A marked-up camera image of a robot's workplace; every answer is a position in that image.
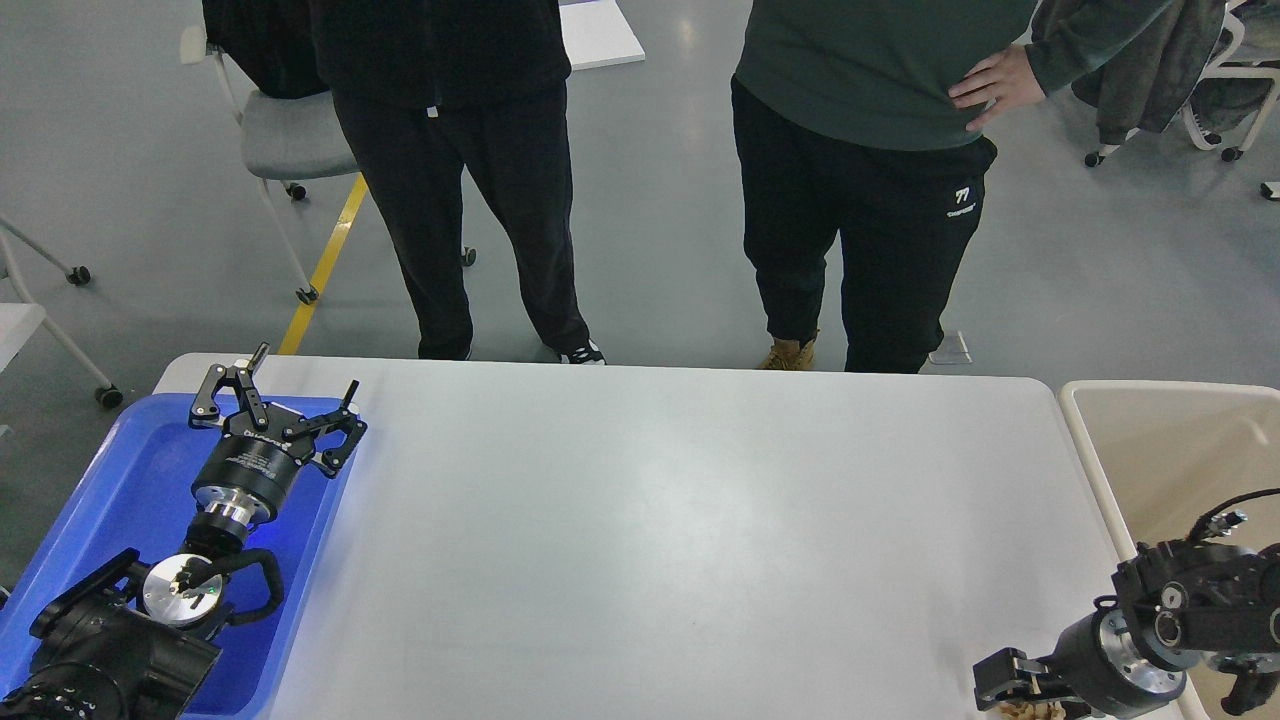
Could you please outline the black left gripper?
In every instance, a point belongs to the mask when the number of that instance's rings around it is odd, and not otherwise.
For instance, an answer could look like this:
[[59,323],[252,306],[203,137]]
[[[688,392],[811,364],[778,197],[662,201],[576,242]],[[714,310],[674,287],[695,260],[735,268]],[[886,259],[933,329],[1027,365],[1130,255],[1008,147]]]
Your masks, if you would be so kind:
[[[189,406],[189,428],[223,427],[191,486],[196,506],[202,512],[212,512],[216,505],[232,506],[232,519],[243,525],[274,521],[305,464],[335,478],[369,428],[353,410],[360,387],[356,379],[335,410],[316,416],[266,405],[253,375],[269,354],[270,343],[260,343],[242,364],[211,365]],[[223,389],[236,397],[233,414],[224,414],[216,402]],[[323,437],[334,433],[342,436],[339,445],[317,448]]]

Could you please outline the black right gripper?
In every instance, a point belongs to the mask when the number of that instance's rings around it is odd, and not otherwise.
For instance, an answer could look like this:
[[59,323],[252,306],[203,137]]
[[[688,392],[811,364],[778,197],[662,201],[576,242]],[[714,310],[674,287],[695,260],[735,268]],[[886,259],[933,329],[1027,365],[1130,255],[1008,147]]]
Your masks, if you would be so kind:
[[1133,719],[1170,705],[1184,671],[1144,657],[1119,609],[1100,609],[1068,626],[1050,656],[1006,647],[973,665],[975,707],[1059,702],[1059,719]]

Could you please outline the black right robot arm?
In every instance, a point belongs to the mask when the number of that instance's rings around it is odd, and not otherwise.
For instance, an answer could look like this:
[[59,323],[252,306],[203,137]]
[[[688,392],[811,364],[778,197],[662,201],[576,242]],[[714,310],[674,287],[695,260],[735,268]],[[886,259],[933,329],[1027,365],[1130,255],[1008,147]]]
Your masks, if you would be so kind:
[[1277,691],[1277,547],[1228,543],[1251,500],[1212,507],[1180,539],[1139,543],[1112,574],[1112,592],[1051,653],[1006,647],[977,662],[977,708],[1134,719],[1179,700],[1199,664],[1233,678],[1225,714],[1263,707]]

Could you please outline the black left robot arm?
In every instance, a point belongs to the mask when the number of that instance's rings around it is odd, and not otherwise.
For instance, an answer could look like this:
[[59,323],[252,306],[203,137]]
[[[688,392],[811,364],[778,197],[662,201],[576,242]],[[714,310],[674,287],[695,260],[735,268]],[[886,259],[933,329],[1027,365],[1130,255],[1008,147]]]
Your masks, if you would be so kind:
[[282,679],[367,424],[264,397],[268,347],[111,428],[3,601],[5,719],[251,719]]

